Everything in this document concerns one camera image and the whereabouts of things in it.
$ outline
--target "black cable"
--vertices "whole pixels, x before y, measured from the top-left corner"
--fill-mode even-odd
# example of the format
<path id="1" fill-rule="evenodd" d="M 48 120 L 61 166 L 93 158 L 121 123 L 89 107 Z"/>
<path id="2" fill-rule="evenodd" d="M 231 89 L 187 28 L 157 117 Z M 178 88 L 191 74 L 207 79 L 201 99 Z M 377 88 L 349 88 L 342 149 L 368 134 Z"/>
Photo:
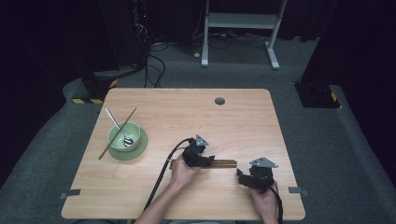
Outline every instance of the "black cable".
<path id="1" fill-rule="evenodd" d="M 222 47 L 222 48 L 218 48 L 218 47 L 215 47 L 215 46 L 213 46 L 213 45 L 210 45 L 210 44 L 207 44 L 210 48 L 212 48 L 212 49 L 227 49 L 227 48 L 229 48 L 232 44 L 233 44 L 233 39 L 230 37 L 230 35 L 228 35 L 228 34 L 226 34 L 226 36 L 222 36 L 221 38 L 219 38 L 219 37 L 217 37 L 217 39 L 218 40 L 230 40 L 229 42 L 228 42 L 228 45 L 226 45 L 225 47 Z"/>
<path id="2" fill-rule="evenodd" d="M 256 35 L 256 36 L 252 36 L 252 40 L 240 40 L 238 39 L 238 37 L 240 38 L 247 38 L 246 36 L 232 36 L 233 42 L 237 43 L 237 44 L 255 44 L 255 43 L 260 43 L 265 41 L 266 39 L 268 39 L 269 36 L 261 36 L 261 35 Z"/>
<path id="3" fill-rule="evenodd" d="M 278 211 L 277 211 L 277 222 L 279 223 L 279 224 L 282 224 L 283 223 L 283 204 L 282 204 L 282 200 L 280 199 L 280 196 L 279 196 L 279 193 L 278 193 L 278 190 L 277 190 L 277 184 L 275 183 L 275 186 L 276 186 L 276 191 L 273 189 L 273 188 L 271 188 L 271 187 L 269 187 L 269 189 L 275 194 L 275 196 L 276 196 L 276 200 L 277 200 L 277 209 L 278 209 Z"/>
<path id="4" fill-rule="evenodd" d="M 164 51 L 164 50 L 166 50 L 166 49 L 168 48 L 168 46 L 169 46 L 169 43 L 168 43 L 168 42 L 164 42 L 164 43 L 159 43 L 159 44 L 151 45 L 151 47 L 153 47 L 153 46 L 158 46 L 158 45 L 161 45 L 161 44 L 166 44 L 166 45 L 165 45 L 165 48 L 163 48 L 163 49 L 151 49 L 151 51 L 152 51 L 152 52 Z"/>
<path id="5" fill-rule="evenodd" d="M 180 143 L 177 144 L 177 146 L 175 146 L 175 148 L 172 150 L 172 152 L 169 154 L 168 158 L 166 158 L 165 164 L 163 165 L 163 169 L 161 170 L 160 175 L 158 176 L 157 182 L 154 185 L 154 188 L 152 189 L 152 192 L 148 198 L 148 201 L 146 203 L 145 209 L 146 210 L 149 205 L 151 204 L 152 199 L 154 198 L 155 192 L 157 192 L 157 188 L 160 186 L 161 181 L 163 180 L 163 174 L 165 173 L 166 170 L 166 166 L 168 165 L 169 161 L 172 159 L 173 154 L 178 150 L 178 147 L 187 142 L 187 141 L 191 141 L 191 138 L 186 138 L 183 141 L 181 141 Z"/>
<path id="6" fill-rule="evenodd" d="M 163 71 L 158 76 L 158 79 L 157 79 L 157 81 L 155 82 L 155 85 L 154 85 L 154 88 L 160 88 L 161 87 L 160 81 L 161 81 L 161 78 L 163 77 L 163 74 L 165 73 L 165 69 L 166 69 L 165 63 L 163 62 L 163 60 L 161 60 L 161 59 L 159 59 L 159 58 L 157 58 L 155 56 L 152 56 L 150 54 L 148 56 L 151 57 L 151 58 L 157 59 L 158 61 L 160 61 L 163 64 Z"/>
<path id="7" fill-rule="evenodd" d="M 192 34 L 192 38 L 194 38 L 194 36 L 197 34 L 197 32 L 200 28 L 199 26 L 201 25 L 203 12 L 204 12 L 204 1 L 201 1 L 201 10 L 200 10 L 200 14 L 199 14 L 198 24 L 197 24 L 197 28 L 195 29 L 195 32 Z"/>
<path id="8" fill-rule="evenodd" d="M 155 66 L 153 66 L 153 65 L 148 65 L 148 67 L 152 67 L 152 68 L 154 68 L 155 70 L 157 70 L 157 72 L 158 72 L 158 74 L 159 74 L 158 76 L 161 75 L 161 70 L 160 70 L 158 67 L 155 67 Z M 151 83 L 152 85 L 155 85 L 155 83 L 151 81 L 151 79 L 150 79 L 149 76 L 148 76 L 148 82 Z"/>
<path id="9" fill-rule="evenodd" d="M 146 88 L 146 86 L 148 85 L 148 77 L 149 77 L 148 59 L 146 59 L 145 67 L 146 67 L 146 75 L 145 75 L 145 86 L 144 86 L 144 88 Z"/>

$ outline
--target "green bowl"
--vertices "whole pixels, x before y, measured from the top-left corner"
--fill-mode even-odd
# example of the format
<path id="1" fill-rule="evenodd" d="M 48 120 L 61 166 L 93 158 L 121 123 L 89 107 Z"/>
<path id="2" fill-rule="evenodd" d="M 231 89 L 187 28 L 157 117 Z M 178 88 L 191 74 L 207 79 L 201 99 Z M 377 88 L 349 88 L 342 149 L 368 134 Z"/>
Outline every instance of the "green bowl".
<path id="1" fill-rule="evenodd" d="M 111 140 L 113 140 L 114 136 L 116 133 L 119 131 L 117 126 L 114 125 L 114 127 L 108 132 L 107 135 L 107 142 L 110 143 Z M 136 148 L 137 145 L 139 145 L 140 141 L 140 128 L 137 124 L 128 121 L 125 126 L 122 128 L 122 132 L 127 136 L 130 137 L 134 142 L 126 147 L 124 145 L 124 136 L 122 135 L 121 132 L 117 135 L 117 137 L 114 139 L 113 143 L 111 144 L 111 147 L 116 149 L 117 151 L 120 152 L 129 152 L 132 151 L 134 148 Z"/>

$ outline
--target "wooden stick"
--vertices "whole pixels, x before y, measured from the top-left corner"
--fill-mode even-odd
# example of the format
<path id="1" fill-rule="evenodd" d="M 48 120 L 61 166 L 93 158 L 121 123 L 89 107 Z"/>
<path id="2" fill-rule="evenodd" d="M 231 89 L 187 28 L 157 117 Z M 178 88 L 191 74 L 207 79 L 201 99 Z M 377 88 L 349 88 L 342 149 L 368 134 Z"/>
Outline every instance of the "wooden stick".
<path id="1" fill-rule="evenodd" d="M 169 169 L 172 170 L 175 160 L 171 160 Z M 220 168 L 236 168 L 237 161 L 234 160 L 213 160 L 209 166 L 203 167 L 204 169 L 220 169 Z"/>
<path id="2" fill-rule="evenodd" d="M 134 108 L 134 111 L 132 111 L 132 113 L 129 115 L 128 119 L 125 120 L 125 122 L 122 124 L 122 126 L 120 127 L 120 129 L 117 131 L 117 133 L 114 135 L 113 139 L 111 139 L 111 141 L 107 144 L 107 147 L 105 148 L 105 150 L 103 150 L 102 154 L 99 157 L 99 160 L 101 160 L 103 158 L 103 156 L 105 155 L 105 153 L 108 151 L 108 149 L 110 148 L 111 144 L 113 144 L 114 140 L 116 139 L 116 137 L 119 135 L 119 133 L 121 132 L 122 128 L 125 126 L 125 124 L 128 122 L 128 120 L 131 118 L 132 114 L 136 111 L 136 107 Z"/>

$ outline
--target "electric wire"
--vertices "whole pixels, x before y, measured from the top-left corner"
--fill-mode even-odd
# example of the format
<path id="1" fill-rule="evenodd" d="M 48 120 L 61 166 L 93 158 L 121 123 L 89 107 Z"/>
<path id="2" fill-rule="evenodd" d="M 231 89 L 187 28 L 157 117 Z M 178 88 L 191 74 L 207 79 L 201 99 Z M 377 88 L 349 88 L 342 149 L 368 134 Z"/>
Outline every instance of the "electric wire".
<path id="1" fill-rule="evenodd" d="M 195 32 L 192 34 L 192 38 L 197 34 L 199 30 L 199 26 L 201 25 L 201 19 L 202 19 L 202 11 L 204 10 L 204 1 L 201 1 L 201 13 L 199 15 L 199 20 L 198 20 L 198 25 L 197 28 L 195 29 Z"/>
<path id="2" fill-rule="evenodd" d="M 153 66 L 153 65 L 148 65 L 148 67 L 151 67 L 151 68 L 157 70 L 157 72 L 158 72 L 159 75 L 161 74 L 161 70 L 160 70 L 158 67 L 155 67 L 155 66 Z M 155 83 L 154 83 L 153 81 L 151 81 L 151 79 L 150 79 L 149 76 L 148 76 L 148 82 L 151 83 L 152 85 L 155 85 Z"/>
<path id="3" fill-rule="evenodd" d="M 277 222 L 279 224 L 283 224 L 283 204 L 282 204 L 282 200 L 280 199 L 279 193 L 278 193 L 278 189 L 277 189 L 277 183 L 275 182 L 275 187 L 276 190 L 274 190 L 273 188 L 269 187 L 269 189 L 275 194 L 276 196 L 276 200 L 277 200 Z"/>
<path id="4" fill-rule="evenodd" d="M 146 61 L 145 61 L 145 85 L 143 86 L 144 88 L 146 88 L 148 85 L 148 78 L 149 78 L 149 67 L 148 67 L 148 58 L 146 58 Z"/>
<path id="5" fill-rule="evenodd" d="M 163 74 L 165 73 L 165 69 L 166 69 L 165 63 L 160 58 L 157 58 L 157 57 L 152 56 L 150 54 L 148 56 L 151 57 L 151 58 L 157 59 L 158 61 L 160 61 L 160 63 L 163 64 L 163 71 L 160 73 L 160 75 L 157 78 L 157 81 L 154 84 L 154 88 L 160 88 L 161 87 L 160 81 L 161 81 L 161 78 L 163 77 Z"/>
<path id="6" fill-rule="evenodd" d="M 138 40 L 142 40 L 140 38 L 140 36 L 143 36 L 143 40 L 142 41 L 146 42 L 147 37 L 148 37 L 148 30 L 146 29 L 146 27 L 144 25 L 142 25 L 142 24 L 139 24 L 139 23 L 135 23 L 134 25 L 136 26 L 136 29 L 137 29 L 136 34 L 135 34 L 136 38 Z"/>
<path id="7" fill-rule="evenodd" d="M 251 37 L 252 40 L 239 40 L 243 38 Z M 255 44 L 255 43 L 260 43 L 262 41 L 265 41 L 269 36 L 262 36 L 262 35 L 256 35 L 256 36 L 232 36 L 233 42 L 237 44 Z"/>
<path id="8" fill-rule="evenodd" d="M 223 1 L 221 2 L 221 6 L 220 6 L 220 9 L 219 9 L 219 12 L 222 11 L 222 7 L 224 6 L 224 2 L 225 2 L 225 0 L 223 0 Z"/>
<path id="9" fill-rule="evenodd" d="M 153 52 L 164 51 L 164 50 L 166 50 L 169 47 L 169 43 L 168 42 L 155 43 L 155 44 L 152 44 L 151 46 L 153 47 L 153 46 L 160 46 L 160 45 L 165 45 L 165 48 L 163 48 L 163 49 L 152 49 L 151 51 L 153 51 Z"/>
<path id="10" fill-rule="evenodd" d="M 218 35 L 215 35 L 215 36 L 217 37 L 217 40 L 230 40 L 230 41 L 227 41 L 228 44 L 224 47 L 215 47 L 214 45 L 207 44 L 212 49 L 227 49 L 233 44 L 233 39 L 228 34 L 225 34 L 225 36 L 222 36 L 222 37 L 219 37 Z"/>
<path id="11" fill-rule="evenodd" d="M 152 190 L 152 192 L 151 192 L 151 194 L 150 194 L 150 196 L 148 198 L 148 201 L 146 203 L 146 206 L 145 206 L 144 210 L 146 210 L 149 207 L 149 205 L 151 204 L 151 201 L 154 198 L 154 195 L 157 192 L 157 189 L 160 186 L 161 181 L 163 180 L 163 174 L 165 173 L 166 167 L 168 166 L 169 161 L 172 159 L 173 154 L 175 154 L 175 152 L 179 149 L 181 144 L 183 144 L 185 142 L 190 142 L 190 141 L 191 141 L 191 138 L 186 138 L 186 139 L 182 140 L 181 142 L 179 142 L 175 146 L 175 148 L 171 151 L 171 153 L 169 154 L 168 158 L 166 158 L 165 164 L 163 165 L 163 169 L 161 170 L 160 175 L 158 176 L 157 182 L 154 185 L 154 188 L 153 188 L 153 190 Z"/>

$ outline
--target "wooden table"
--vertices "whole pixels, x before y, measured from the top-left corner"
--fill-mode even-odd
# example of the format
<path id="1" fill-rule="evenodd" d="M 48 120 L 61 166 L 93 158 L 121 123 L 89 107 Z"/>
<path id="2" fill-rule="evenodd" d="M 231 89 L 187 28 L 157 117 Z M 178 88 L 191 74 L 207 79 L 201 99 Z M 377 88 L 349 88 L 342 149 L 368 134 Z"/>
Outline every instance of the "wooden table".
<path id="1" fill-rule="evenodd" d="M 224 105 L 215 104 L 222 97 Z M 128 118 L 148 134 L 147 149 L 130 161 L 117 161 L 108 153 L 106 136 L 113 122 L 109 108 L 120 122 Z M 171 150 L 183 139 L 201 135 L 209 146 L 203 156 L 236 160 L 248 174 L 250 161 L 265 157 L 278 165 L 274 177 L 284 206 L 285 220 L 305 216 L 288 151 L 270 92 L 258 89 L 112 89 L 93 129 L 68 196 L 65 218 L 138 218 Z M 175 153 L 175 159 L 182 150 Z M 167 170 L 156 196 L 169 183 Z M 248 188 L 238 185 L 236 170 L 204 169 L 169 208 L 165 219 L 254 220 Z"/>

